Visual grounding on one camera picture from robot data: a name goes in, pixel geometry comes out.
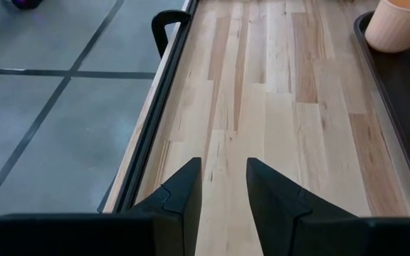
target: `pink cup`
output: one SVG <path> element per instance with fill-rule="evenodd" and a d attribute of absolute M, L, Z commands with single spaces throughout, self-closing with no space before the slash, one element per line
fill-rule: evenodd
<path fill-rule="evenodd" d="M 384 53 L 410 48 L 410 0 L 381 0 L 365 32 L 368 44 Z"/>

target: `black handle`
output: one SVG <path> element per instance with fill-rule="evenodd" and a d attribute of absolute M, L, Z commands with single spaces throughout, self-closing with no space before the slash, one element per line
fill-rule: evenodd
<path fill-rule="evenodd" d="M 162 11 L 153 18 L 151 22 L 151 29 L 153 31 L 154 40 L 156 41 L 157 50 L 159 51 L 161 58 L 164 55 L 167 44 L 169 43 L 165 26 L 176 22 L 180 22 L 182 25 L 188 24 L 191 20 L 191 14 L 178 10 Z"/>

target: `wooden lane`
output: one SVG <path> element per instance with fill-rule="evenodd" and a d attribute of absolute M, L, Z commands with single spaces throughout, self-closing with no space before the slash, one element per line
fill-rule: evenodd
<path fill-rule="evenodd" d="M 201 157 L 197 255 L 261 255 L 248 157 L 356 215 L 410 215 L 410 173 L 352 31 L 376 5 L 201 0 L 137 200 Z"/>

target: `gray concrete floor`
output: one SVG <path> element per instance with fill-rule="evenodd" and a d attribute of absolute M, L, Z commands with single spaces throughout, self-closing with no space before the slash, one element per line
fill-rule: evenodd
<path fill-rule="evenodd" d="M 0 75 L 0 215 L 97 212 L 151 85 L 130 77 L 160 61 L 151 18 L 183 0 L 0 1 L 0 68 L 35 70 L 70 70 L 121 3 L 76 68 L 128 79 Z"/>

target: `wood grain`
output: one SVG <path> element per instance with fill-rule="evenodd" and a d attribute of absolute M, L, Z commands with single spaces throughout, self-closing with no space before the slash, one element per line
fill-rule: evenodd
<path fill-rule="evenodd" d="M 353 39 L 374 2 L 201 0 L 137 200 L 201 157 L 198 255 L 262 255 L 248 157 L 356 215 L 410 215 L 410 173 Z"/>

